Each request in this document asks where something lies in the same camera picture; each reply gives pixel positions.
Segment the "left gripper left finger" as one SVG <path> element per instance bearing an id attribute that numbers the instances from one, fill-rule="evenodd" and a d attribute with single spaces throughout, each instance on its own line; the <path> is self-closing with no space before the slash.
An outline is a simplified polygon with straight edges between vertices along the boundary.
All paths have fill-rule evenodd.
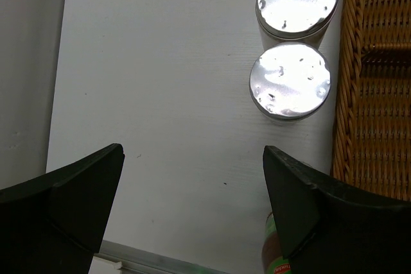
<path id="1" fill-rule="evenodd" d="M 1 273 L 88 273 L 100 251 L 125 154 L 111 144 L 1 190 Z"/>

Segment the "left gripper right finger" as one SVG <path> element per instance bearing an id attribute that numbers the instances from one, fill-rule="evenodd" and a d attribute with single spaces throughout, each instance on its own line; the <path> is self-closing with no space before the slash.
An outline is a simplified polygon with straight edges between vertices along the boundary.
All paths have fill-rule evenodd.
<path id="1" fill-rule="evenodd" d="M 275 146 L 263 171 L 293 273 L 409 273 L 410 203 L 345 184 Z"/>

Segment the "green label sauce bottle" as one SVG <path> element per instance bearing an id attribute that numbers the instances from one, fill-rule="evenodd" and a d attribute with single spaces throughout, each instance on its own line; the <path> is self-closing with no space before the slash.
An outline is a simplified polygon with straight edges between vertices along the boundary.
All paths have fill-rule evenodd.
<path id="1" fill-rule="evenodd" d="M 288 259 L 283 258 L 279 236 L 271 212 L 265 222 L 265 241 L 261 251 L 261 260 L 265 274 L 291 273 Z"/>

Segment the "silver lid shaker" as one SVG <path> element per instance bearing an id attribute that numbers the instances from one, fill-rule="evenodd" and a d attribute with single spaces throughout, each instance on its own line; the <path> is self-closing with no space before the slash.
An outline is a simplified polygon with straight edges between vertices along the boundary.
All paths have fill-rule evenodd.
<path id="1" fill-rule="evenodd" d="M 326 58 L 303 43 L 267 49 L 254 62 L 249 92 L 258 110 L 279 123 L 300 121 L 322 107 L 331 89 Z"/>
<path id="2" fill-rule="evenodd" d="M 286 42 L 320 47 L 338 0 L 256 0 L 263 49 Z"/>

